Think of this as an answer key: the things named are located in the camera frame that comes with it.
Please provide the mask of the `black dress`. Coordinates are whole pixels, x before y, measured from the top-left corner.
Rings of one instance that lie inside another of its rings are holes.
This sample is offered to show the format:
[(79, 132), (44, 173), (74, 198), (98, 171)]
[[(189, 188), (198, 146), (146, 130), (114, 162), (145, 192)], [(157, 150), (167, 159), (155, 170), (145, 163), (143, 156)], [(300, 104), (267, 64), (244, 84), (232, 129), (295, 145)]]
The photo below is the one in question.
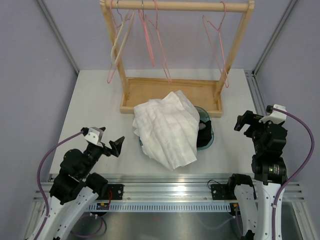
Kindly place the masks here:
[(206, 122), (200, 120), (198, 126), (199, 129), (197, 134), (196, 147), (201, 148), (207, 146), (212, 140), (212, 124), (210, 120)]

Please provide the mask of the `cream white garment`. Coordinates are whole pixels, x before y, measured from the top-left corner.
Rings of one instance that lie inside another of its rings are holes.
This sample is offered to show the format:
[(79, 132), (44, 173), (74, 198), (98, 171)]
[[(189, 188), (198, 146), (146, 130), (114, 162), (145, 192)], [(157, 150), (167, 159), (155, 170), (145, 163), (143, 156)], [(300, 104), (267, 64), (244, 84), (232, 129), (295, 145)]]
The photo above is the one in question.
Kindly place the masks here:
[(134, 133), (145, 155), (173, 171), (197, 160), (200, 115), (178, 90), (133, 108)]

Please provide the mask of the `pink wire hanger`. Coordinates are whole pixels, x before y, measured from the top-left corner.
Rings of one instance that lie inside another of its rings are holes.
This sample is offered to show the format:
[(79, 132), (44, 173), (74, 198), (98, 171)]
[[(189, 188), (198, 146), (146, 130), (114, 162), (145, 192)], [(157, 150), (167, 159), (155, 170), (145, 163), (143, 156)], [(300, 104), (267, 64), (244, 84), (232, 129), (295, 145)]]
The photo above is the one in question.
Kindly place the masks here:
[(112, 11), (112, 6), (113, 6), (113, 0), (110, 0), (109, 3), (105, 1), (106, 13), (110, 17), (110, 21), (107, 22), (108, 23), (107, 29), (110, 37), (110, 42), (112, 44), (112, 48), (110, 51), (111, 65), (110, 65), (109, 73), (107, 77), (108, 84), (112, 81), (115, 71), (122, 64), (122, 54), (124, 51), (123, 46), (125, 45), (125, 43), (121, 43), (120, 46), (118, 44), (120, 34), (122, 33), (122, 30), (123, 30), (124, 21), (122, 21), (120, 25), (117, 25), (116, 19)]

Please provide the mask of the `white wooden hanger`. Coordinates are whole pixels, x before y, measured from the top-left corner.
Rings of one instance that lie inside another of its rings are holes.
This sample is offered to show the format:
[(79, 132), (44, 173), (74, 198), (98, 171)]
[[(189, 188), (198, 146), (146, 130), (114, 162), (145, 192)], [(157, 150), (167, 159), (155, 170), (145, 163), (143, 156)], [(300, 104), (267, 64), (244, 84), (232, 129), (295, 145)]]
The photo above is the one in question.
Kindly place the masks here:
[(124, 21), (124, 23), (122, 24), (123, 29), (122, 29), (121, 34), (119, 36), (118, 46), (120, 47), (121, 43), (124, 43), (125, 45), (123, 46), (123, 48), (125, 50), (129, 35), (131, 33), (133, 22), (135, 19), (135, 11), (129, 9), (129, 10), (127, 10), (125, 16), (122, 17), (122, 15), (120, 15), (120, 18), (121, 18), (121, 23), (122, 23), (122, 21)]

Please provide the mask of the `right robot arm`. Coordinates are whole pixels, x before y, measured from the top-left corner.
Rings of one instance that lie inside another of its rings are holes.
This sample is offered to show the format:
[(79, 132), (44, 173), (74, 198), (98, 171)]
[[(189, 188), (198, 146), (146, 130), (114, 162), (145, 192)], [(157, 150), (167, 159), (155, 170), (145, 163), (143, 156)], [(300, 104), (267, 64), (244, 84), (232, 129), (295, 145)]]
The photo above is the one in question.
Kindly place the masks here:
[(234, 130), (244, 125), (244, 135), (250, 138), (255, 154), (251, 168), (254, 180), (248, 175), (233, 174), (227, 185), (227, 193), (236, 198), (242, 220), (242, 240), (281, 240), (282, 203), (287, 181), (287, 168), (282, 158), (287, 141), (284, 118), (262, 116), (247, 110), (237, 117)]

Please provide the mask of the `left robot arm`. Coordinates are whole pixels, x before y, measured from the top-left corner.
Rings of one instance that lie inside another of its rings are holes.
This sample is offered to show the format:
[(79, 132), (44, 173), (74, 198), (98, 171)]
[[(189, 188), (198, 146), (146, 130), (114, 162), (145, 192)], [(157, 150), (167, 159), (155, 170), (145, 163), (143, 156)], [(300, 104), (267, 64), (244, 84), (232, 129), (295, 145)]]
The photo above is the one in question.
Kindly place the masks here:
[(91, 172), (101, 156), (117, 158), (121, 154), (125, 137), (109, 141), (109, 146), (106, 146), (102, 142), (104, 131), (105, 127), (83, 127), (59, 143), (62, 145), (82, 135), (87, 146), (84, 151), (74, 148), (64, 154), (48, 194), (37, 181), (45, 208), (29, 236), (30, 240), (65, 240), (94, 201), (106, 201), (104, 209), (109, 210), (113, 200), (122, 200), (123, 184), (109, 183), (102, 175)]

